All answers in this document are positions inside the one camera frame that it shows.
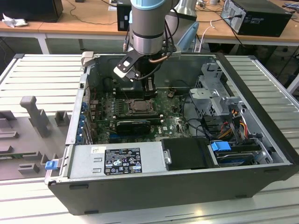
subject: wooden desk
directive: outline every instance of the wooden desk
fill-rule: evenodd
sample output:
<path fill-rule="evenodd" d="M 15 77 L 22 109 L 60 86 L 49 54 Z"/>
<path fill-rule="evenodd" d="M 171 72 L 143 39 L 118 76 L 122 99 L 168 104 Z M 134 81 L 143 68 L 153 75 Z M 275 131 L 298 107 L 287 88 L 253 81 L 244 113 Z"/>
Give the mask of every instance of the wooden desk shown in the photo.
<path fill-rule="evenodd" d="M 85 34 L 85 35 L 125 35 L 126 32 L 117 31 L 116 11 L 108 11 L 109 5 L 100 0 L 87 0 L 84 3 L 77 3 L 75 0 L 62 0 L 64 11 L 57 23 L 44 22 L 40 28 L 41 33 L 56 34 Z M 102 23 L 89 24 L 79 21 L 79 19 L 92 22 Z"/>
<path fill-rule="evenodd" d="M 271 0 L 279 6 L 285 1 Z M 29 26 L 10 28 L 0 23 L 0 36 L 33 37 L 37 38 L 44 54 L 49 54 L 47 38 L 68 38 L 68 39 L 105 39 L 123 40 L 126 32 L 117 31 L 116 11 L 108 11 L 109 5 L 101 0 L 86 0 L 84 3 L 77 3 L 75 0 L 62 0 L 64 11 L 57 23 L 29 22 Z M 219 6 L 207 6 L 216 10 Z M 79 21 L 76 17 L 86 22 L 113 23 L 110 25 L 90 24 Z M 210 21 L 220 19 L 215 12 L 197 12 L 198 21 Z M 230 27 L 224 21 L 214 22 L 215 29 L 210 28 L 204 37 L 204 42 L 212 43 L 234 43 L 239 44 Z M 201 37 L 210 23 L 200 23 L 198 35 Z M 255 45 L 277 45 L 277 46 L 298 46 L 299 45 L 299 22 L 290 20 L 280 37 L 243 36 L 239 39 L 243 44 Z"/>
<path fill-rule="evenodd" d="M 271 0 L 278 6 L 282 6 L 287 1 Z M 211 10 L 219 9 L 218 6 L 207 6 Z M 197 21 L 210 21 L 218 20 L 221 17 L 215 12 L 197 11 Z M 214 22 L 215 29 L 210 28 L 205 33 L 205 42 L 216 43 L 238 43 L 229 25 L 225 21 Z M 203 32 L 210 23 L 200 23 L 197 34 L 201 37 Z M 245 36 L 238 35 L 238 38 L 244 44 L 257 44 L 257 45 L 285 45 L 285 46 L 298 46 L 299 45 L 299 22 L 290 20 L 282 32 L 280 37 L 266 37 L 266 36 Z"/>
<path fill-rule="evenodd" d="M 38 33 L 39 27 L 42 25 L 43 22 L 27 22 L 28 26 L 22 27 L 8 27 L 5 23 L 0 22 L 0 32 L 24 32 L 24 33 Z"/>

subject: black box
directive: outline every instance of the black box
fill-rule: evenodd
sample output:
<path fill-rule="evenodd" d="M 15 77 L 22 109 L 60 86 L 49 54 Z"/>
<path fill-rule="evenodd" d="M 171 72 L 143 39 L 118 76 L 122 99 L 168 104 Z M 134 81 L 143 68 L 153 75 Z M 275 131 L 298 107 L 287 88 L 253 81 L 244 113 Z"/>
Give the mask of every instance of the black box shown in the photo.
<path fill-rule="evenodd" d="M 131 10 L 132 10 L 132 6 L 130 0 L 117 1 L 117 30 L 118 31 L 128 30 Z"/>
<path fill-rule="evenodd" d="M 62 11 L 61 0 L 0 0 L 1 19 L 4 13 L 14 19 L 57 22 Z"/>
<path fill-rule="evenodd" d="M 226 0 L 221 17 L 238 35 L 279 37 L 292 14 L 267 0 Z"/>

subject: warning label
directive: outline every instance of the warning label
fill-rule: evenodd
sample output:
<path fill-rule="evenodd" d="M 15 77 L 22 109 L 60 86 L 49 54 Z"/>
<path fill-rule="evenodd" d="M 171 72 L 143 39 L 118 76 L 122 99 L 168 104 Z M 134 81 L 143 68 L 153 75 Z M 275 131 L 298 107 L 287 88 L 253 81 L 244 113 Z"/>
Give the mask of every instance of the warning label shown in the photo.
<path fill-rule="evenodd" d="M 106 175 L 142 173 L 140 148 L 105 150 Z"/>

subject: motherboard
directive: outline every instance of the motherboard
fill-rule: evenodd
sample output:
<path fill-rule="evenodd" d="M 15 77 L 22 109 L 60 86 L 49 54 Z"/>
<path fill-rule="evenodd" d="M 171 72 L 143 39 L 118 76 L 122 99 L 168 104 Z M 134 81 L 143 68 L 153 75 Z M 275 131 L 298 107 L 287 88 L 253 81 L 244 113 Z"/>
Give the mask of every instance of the motherboard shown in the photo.
<path fill-rule="evenodd" d="M 189 125 L 182 118 L 181 95 L 158 90 L 151 99 L 131 98 L 124 93 L 106 92 L 95 105 L 92 120 L 96 144 L 160 141 L 190 137 Z"/>

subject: table leg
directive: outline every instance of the table leg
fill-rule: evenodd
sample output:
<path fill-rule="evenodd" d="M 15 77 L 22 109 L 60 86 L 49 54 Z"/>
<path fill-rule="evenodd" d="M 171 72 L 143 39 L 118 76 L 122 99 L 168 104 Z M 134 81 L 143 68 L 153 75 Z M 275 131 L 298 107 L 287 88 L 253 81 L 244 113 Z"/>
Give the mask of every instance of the table leg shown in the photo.
<path fill-rule="evenodd" d="M 49 51 L 48 46 L 47 46 L 46 35 L 45 34 L 40 34 L 36 38 L 39 42 L 39 46 L 41 47 L 42 53 L 44 55 L 49 55 L 50 51 Z"/>
<path fill-rule="evenodd" d="M 289 85 L 289 87 L 286 89 L 290 94 L 292 94 L 297 87 L 299 86 L 299 75 L 292 81 L 292 83 Z"/>
<path fill-rule="evenodd" d="M 82 39 L 78 39 L 78 40 L 79 40 L 80 50 L 85 50 L 83 40 Z"/>

